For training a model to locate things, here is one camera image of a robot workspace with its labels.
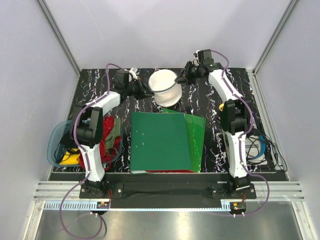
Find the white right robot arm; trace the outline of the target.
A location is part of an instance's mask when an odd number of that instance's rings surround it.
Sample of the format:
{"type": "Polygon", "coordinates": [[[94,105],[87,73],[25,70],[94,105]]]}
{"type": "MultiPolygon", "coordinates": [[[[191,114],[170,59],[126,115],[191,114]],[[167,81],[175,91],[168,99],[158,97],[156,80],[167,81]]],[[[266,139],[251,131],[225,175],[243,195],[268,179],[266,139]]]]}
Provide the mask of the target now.
{"type": "Polygon", "coordinates": [[[197,79],[206,78],[216,90],[223,103],[220,114],[220,125],[224,134],[228,173],[233,179],[245,179],[249,176],[246,162],[246,136],[253,128],[253,113],[243,95],[228,79],[226,70],[221,63],[215,62],[211,49],[197,50],[195,61],[188,61],[174,80],[178,84],[193,85],[197,79]]]}

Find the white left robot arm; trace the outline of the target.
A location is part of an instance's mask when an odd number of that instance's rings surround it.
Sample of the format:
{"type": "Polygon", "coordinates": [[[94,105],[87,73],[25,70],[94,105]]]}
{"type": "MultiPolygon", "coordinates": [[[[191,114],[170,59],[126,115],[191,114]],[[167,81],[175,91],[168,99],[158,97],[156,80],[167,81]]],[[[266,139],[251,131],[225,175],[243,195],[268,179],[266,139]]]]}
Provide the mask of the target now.
{"type": "Polygon", "coordinates": [[[104,115],[118,107],[127,97],[141,100],[153,95],[139,79],[137,72],[135,67],[117,70],[114,88],[109,87],[96,99],[73,107],[69,135],[80,150],[85,166],[85,180],[93,182],[90,192],[97,198],[103,198],[108,193],[107,184],[102,182],[105,170],[100,154],[104,115]]]}

